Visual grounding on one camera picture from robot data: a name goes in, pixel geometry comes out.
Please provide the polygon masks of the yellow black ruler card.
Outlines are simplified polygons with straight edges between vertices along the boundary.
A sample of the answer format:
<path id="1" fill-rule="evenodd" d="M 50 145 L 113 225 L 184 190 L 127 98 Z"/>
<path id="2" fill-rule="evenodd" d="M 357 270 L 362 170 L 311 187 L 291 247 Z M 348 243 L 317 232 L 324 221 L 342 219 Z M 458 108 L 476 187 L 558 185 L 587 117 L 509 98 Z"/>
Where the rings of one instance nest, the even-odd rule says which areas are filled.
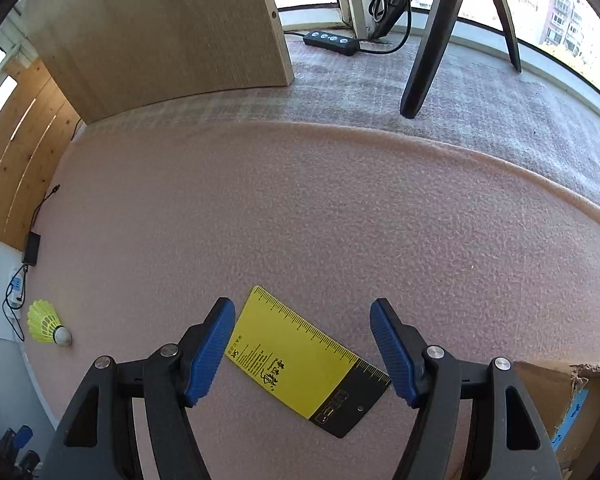
<path id="1" fill-rule="evenodd" d="M 339 439 L 391 384 L 385 372 L 259 285 L 251 289 L 225 355 L 291 411 Z"/>

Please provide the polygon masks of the yellow plastic shuttlecock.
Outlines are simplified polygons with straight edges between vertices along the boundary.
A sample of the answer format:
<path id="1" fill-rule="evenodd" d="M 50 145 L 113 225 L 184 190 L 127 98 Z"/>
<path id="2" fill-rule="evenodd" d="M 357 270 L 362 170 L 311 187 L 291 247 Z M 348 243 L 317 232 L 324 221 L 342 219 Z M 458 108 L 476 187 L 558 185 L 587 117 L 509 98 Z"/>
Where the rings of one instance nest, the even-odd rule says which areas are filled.
<path id="1" fill-rule="evenodd" d="M 27 312 L 27 326 L 36 342 L 70 347 L 72 335 L 61 323 L 54 306 L 46 300 L 34 300 Z"/>

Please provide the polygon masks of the blue plastic phone stand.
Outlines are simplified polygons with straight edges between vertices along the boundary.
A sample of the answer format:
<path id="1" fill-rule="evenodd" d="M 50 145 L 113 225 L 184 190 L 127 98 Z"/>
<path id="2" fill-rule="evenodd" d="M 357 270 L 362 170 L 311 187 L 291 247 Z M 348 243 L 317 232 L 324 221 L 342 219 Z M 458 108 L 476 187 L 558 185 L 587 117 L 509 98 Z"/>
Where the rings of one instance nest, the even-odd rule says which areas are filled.
<path id="1" fill-rule="evenodd" d="M 566 411 L 564 418 L 562 419 L 562 422 L 555 430 L 554 436 L 550 441 L 550 443 L 552 444 L 552 450 L 554 452 L 557 452 L 558 448 L 562 446 L 562 442 L 564 442 L 565 438 L 568 436 L 570 429 L 572 428 L 573 424 L 576 422 L 579 414 L 581 413 L 587 397 L 587 388 L 581 389 L 574 395 L 569 405 L 569 408 Z"/>

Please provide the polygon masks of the white power strip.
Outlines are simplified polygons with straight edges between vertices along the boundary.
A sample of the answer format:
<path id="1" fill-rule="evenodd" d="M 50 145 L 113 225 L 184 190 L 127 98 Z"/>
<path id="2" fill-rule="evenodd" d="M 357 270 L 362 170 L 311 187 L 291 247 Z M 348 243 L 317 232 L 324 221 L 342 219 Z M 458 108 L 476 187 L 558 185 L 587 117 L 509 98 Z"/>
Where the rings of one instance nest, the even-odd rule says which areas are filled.
<path id="1" fill-rule="evenodd" d="M 6 301 L 7 305 L 14 309 L 19 310 L 24 303 L 24 273 L 20 271 L 15 274 L 9 281 L 6 288 Z"/>

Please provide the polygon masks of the black power adapter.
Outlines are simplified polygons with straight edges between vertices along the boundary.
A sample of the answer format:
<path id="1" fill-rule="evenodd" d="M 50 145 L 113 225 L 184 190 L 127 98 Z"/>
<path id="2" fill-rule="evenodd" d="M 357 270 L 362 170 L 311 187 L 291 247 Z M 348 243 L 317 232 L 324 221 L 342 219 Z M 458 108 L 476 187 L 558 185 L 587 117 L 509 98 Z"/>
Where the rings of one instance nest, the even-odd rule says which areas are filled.
<path id="1" fill-rule="evenodd" d="M 30 231 L 24 240 L 21 262 L 25 266 L 36 266 L 40 250 L 41 235 Z"/>

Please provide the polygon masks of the brown cardboard box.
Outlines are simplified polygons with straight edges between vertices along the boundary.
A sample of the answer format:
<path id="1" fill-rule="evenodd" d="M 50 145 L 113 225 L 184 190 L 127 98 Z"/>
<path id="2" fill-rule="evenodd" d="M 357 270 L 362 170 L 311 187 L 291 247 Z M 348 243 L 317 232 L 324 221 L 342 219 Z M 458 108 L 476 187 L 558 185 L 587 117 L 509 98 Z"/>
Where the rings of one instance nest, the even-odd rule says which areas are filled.
<path id="1" fill-rule="evenodd" d="M 600 479 L 600 363 L 517 362 L 562 478 Z"/>

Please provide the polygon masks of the pine slat wooden panel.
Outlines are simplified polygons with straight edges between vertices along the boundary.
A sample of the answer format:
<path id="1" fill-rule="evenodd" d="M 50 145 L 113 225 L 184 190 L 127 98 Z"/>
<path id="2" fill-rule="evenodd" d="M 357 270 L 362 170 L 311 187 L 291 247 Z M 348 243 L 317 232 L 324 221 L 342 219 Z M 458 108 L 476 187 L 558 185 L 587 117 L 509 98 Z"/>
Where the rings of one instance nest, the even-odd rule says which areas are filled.
<path id="1" fill-rule="evenodd" d="M 21 250 L 80 116 L 41 60 L 9 61 L 6 74 L 16 88 L 0 110 L 0 242 Z"/>

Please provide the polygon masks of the grey checked bed sheet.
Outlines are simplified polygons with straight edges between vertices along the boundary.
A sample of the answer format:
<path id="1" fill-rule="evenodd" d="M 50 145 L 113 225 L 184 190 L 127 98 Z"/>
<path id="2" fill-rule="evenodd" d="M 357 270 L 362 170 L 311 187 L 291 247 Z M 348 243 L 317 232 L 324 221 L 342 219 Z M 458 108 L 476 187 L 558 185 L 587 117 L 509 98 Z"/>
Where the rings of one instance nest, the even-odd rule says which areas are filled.
<path id="1" fill-rule="evenodd" d="M 312 122 L 369 128 L 454 144 L 536 172 L 600 206 L 600 115 L 528 70 L 453 44 L 418 115 L 399 113 L 416 47 L 346 56 L 287 46 L 288 87 L 213 92 L 143 106 L 93 122 L 88 134 L 205 122 Z"/>

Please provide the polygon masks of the large light wooden board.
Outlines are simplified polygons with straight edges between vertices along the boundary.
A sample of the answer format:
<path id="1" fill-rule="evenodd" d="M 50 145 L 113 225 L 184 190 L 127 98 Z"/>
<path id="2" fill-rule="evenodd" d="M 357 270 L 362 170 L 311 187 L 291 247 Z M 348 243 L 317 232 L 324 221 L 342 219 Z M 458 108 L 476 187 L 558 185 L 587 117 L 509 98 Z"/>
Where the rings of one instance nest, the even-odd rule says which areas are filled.
<path id="1" fill-rule="evenodd" d="M 182 96 L 294 80 L 274 0 L 26 0 L 22 18 L 88 124 Z"/>

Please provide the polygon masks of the black tripod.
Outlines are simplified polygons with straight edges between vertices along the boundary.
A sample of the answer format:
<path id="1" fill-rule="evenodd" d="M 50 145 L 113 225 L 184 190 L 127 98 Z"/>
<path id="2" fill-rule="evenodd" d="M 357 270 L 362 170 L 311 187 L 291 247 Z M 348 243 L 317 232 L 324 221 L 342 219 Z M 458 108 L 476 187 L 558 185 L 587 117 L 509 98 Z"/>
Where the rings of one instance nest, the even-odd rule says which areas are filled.
<path id="1" fill-rule="evenodd" d="M 515 26 L 507 0 L 492 0 L 503 27 L 510 62 L 515 70 L 521 70 L 521 60 Z M 422 107 L 436 76 L 442 56 L 460 13 L 463 0 L 434 0 L 416 58 L 402 94 L 400 114 L 414 118 Z M 372 0 L 368 13 L 376 22 L 370 38 L 388 35 L 401 15 L 412 15 L 412 0 Z"/>

